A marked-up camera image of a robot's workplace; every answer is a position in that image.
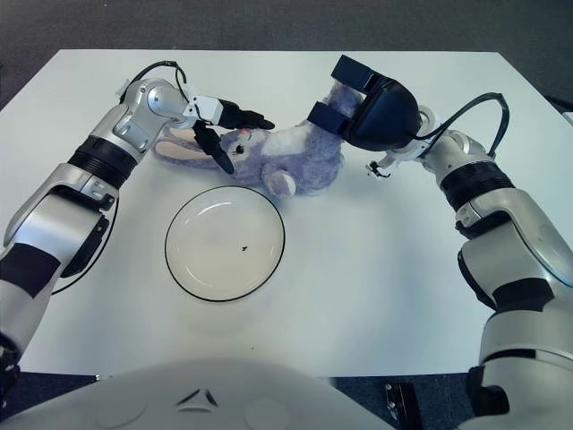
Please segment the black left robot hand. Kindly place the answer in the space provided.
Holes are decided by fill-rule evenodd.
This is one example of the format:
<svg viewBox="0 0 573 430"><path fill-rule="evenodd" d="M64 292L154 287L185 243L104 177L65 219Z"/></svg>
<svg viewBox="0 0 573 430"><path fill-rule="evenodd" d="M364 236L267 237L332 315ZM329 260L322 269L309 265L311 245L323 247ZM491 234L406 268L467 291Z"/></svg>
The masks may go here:
<svg viewBox="0 0 573 430"><path fill-rule="evenodd" d="M190 111L196 118L192 126L195 141L202 151L211 156L229 175L234 173L234 166L220 146L221 138L209 128L209 125L218 125L228 130L272 130L275 127L264 115L251 110L242 110L236 103L223 99L198 97L191 103Z"/></svg>

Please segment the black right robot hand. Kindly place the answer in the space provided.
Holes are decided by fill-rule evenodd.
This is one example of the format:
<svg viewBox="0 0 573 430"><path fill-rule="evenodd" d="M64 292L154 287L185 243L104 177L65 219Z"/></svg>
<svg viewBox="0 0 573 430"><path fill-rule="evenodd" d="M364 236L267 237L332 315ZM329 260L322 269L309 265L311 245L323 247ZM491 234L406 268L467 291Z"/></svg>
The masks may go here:
<svg viewBox="0 0 573 430"><path fill-rule="evenodd" d="M342 55L331 77L365 98L353 115L317 102L308 120L365 151L390 151L406 147L421 127L413 94L398 81Z"/></svg>

